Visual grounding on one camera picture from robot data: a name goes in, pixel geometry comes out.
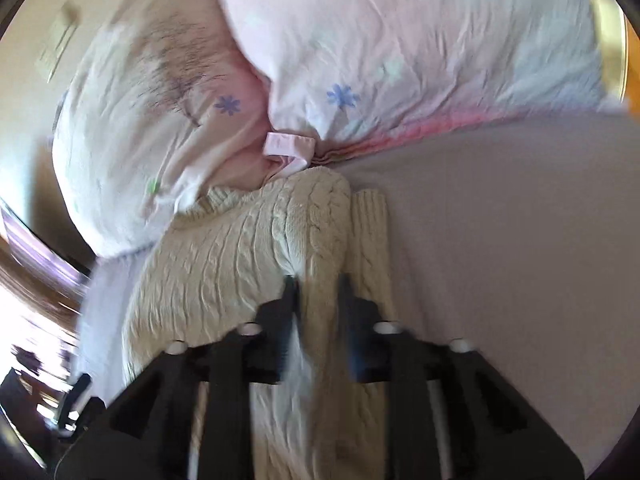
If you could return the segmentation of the cream cable knit sweater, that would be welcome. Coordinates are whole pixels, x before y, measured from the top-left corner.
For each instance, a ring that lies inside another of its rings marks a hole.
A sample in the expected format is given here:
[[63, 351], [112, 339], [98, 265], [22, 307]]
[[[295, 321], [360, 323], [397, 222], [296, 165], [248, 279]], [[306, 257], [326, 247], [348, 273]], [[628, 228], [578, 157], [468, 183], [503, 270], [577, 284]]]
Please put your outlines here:
[[336, 285], [395, 313], [382, 193], [355, 192], [316, 168], [254, 192], [214, 188], [177, 214], [131, 297], [122, 334], [132, 379], [168, 344], [219, 340], [300, 284], [302, 326], [279, 385], [256, 385], [254, 464], [261, 479], [379, 479], [384, 474], [384, 390], [358, 385], [338, 351]]

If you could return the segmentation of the lilac bed sheet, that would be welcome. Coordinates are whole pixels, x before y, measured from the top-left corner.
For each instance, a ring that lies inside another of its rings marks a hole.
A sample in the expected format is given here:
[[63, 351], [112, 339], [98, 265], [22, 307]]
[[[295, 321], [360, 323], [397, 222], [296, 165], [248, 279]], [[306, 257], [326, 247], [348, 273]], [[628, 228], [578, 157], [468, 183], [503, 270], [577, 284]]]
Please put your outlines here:
[[317, 168], [385, 198], [383, 318], [480, 352], [582, 479], [638, 477], [638, 122], [525, 119]]

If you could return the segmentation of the pink floral pillow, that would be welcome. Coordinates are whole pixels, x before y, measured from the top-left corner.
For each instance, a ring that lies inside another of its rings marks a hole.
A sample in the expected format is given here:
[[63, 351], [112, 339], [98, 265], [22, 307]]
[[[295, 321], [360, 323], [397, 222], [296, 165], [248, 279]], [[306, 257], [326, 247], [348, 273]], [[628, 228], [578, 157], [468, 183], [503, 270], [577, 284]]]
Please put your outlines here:
[[264, 151], [326, 164], [457, 128], [612, 110], [590, 0], [220, 0], [269, 86]]
[[218, 0], [122, 0], [68, 88], [52, 145], [73, 224], [101, 258], [158, 240], [214, 186], [276, 171], [262, 81]]

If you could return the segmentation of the bright window with frame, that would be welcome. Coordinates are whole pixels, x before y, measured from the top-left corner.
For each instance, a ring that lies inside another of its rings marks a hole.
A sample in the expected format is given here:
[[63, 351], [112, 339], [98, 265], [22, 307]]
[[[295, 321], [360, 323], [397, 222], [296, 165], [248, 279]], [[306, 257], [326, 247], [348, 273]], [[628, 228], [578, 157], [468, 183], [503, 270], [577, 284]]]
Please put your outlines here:
[[55, 415], [75, 382], [78, 321], [90, 271], [1, 205], [1, 452], [50, 474], [66, 444]]

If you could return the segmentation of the white wall switch plate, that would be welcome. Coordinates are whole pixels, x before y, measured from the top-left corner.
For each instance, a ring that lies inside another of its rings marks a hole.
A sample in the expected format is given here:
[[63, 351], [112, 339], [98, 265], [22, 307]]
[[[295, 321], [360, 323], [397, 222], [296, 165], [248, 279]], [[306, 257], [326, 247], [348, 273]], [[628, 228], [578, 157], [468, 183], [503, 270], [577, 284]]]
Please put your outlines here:
[[79, 24], [80, 7], [73, 1], [65, 1], [44, 36], [35, 62], [38, 74], [47, 84], [58, 69]]

